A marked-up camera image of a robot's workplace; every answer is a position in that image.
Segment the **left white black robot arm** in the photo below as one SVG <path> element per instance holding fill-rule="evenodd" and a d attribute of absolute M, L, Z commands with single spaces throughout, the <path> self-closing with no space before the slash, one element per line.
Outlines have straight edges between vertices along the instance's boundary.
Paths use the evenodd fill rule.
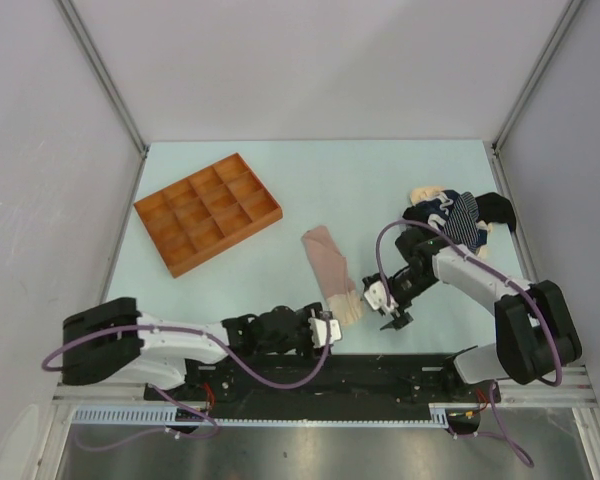
<path fill-rule="evenodd" d="M 218 371 L 236 366 L 275 390 L 296 390 L 324 369 L 341 367 L 359 378 L 364 363 L 384 354 L 334 354 L 343 333 L 331 312 L 314 303 L 299 310 L 279 306 L 204 325 L 169 322 L 120 297 L 63 321 L 58 371 L 66 385 L 86 386 L 117 378 L 194 397 L 201 376 L 189 366 Z"/>

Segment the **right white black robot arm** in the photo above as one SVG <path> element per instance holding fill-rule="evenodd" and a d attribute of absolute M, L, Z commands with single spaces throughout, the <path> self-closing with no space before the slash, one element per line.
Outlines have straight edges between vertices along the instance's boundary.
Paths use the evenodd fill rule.
<path fill-rule="evenodd" d="M 493 318 L 495 340 L 451 358 L 441 376 L 443 393 L 464 401 L 478 383 L 508 378 L 519 385 L 563 382 L 566 365 L 582 356 L 582 345 L 561 288 L 550 280 L 532 282 L 502 273 L 464 245 L 435 228 L 405 221 L 395 245 L 406 265 L 364 280 L 369 307 L 400 330 L 412 316 L 413 301 L 434 285 L 449 285 L 481 305 Z"/>

